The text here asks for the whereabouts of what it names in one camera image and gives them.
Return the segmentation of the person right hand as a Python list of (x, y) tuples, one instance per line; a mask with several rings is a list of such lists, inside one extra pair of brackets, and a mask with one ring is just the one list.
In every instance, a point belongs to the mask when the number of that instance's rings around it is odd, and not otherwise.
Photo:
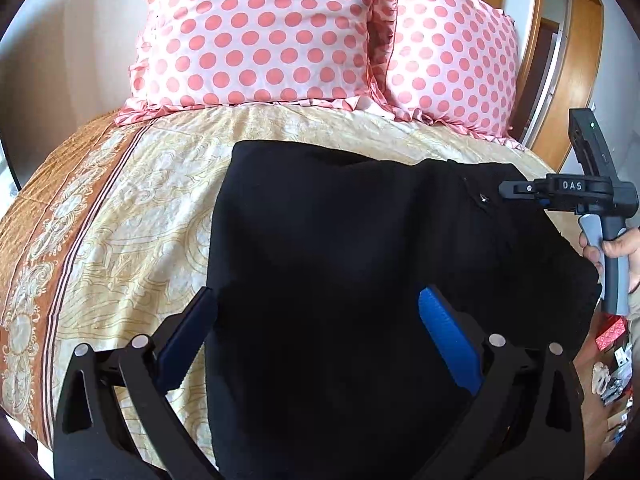
[[(600, 263), (601, 252), (596, 246), (588, 244), (587, 237), (581, 232), (578, 244), (582, 248), (582, 256), (588, 259), (602, 273), (603, 266)], [(604, 254), (610, 258), (628, 258), (629, 292), (634, 292), (640, 282), (640, 231), (632, 228), (617, 237), (615, 240), (605, 240), (602, 243)]]

